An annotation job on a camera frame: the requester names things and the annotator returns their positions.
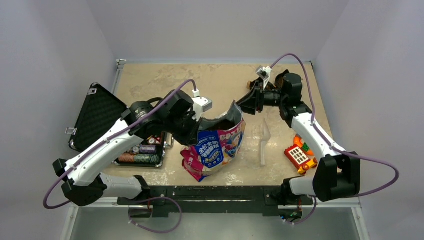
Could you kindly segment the pink pet food bag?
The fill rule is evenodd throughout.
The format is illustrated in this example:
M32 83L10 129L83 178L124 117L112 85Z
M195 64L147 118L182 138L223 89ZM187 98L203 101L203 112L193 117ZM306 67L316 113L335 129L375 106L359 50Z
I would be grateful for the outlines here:
M235 101L218 117L204 118L197 133L197 143L180 152L182 167L197 182L215 174L236 158L245 129L244 113Z

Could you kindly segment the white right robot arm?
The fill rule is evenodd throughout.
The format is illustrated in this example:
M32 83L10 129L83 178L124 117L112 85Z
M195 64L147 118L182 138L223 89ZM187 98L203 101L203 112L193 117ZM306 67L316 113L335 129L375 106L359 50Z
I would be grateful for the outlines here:
M250 115L260 113L265 106L277 107L279 115L314 153L317 170L314 177L287 178L280 196L288 204L300 196L314 196L322 202L349 198L360 191L360 159L353 153L343 153L316 122L313 111L302 100L302 78L285 71L276 77L275 86L267 89L261 78L250 83L250 91L237 101L241 110Z

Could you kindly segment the clear plastic scoop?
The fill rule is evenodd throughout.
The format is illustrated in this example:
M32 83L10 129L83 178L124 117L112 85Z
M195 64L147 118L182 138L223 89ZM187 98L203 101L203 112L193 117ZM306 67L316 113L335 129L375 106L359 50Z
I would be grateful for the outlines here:
M260 131L259 131L259 142L258 142L258 158L259 158L260 167L262 168L266 166L266 157L265 157L266 146L272 136L268 123L265 118L262 120L259 130Z

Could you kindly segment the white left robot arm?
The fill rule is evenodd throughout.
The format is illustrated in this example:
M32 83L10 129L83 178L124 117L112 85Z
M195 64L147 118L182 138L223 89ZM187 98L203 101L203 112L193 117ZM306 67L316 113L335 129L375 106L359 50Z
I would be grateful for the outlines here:
M63 181L66 199L84 207L103 197L126 198L138 205L146 203L149 191L141 176L124 178L103 170L130 148L150 137L169 133L184 146L195 145L204 112L212 101L190 97L182 90L172 90L165 98L134 102L95 143L72 159L58 159L53 167Z

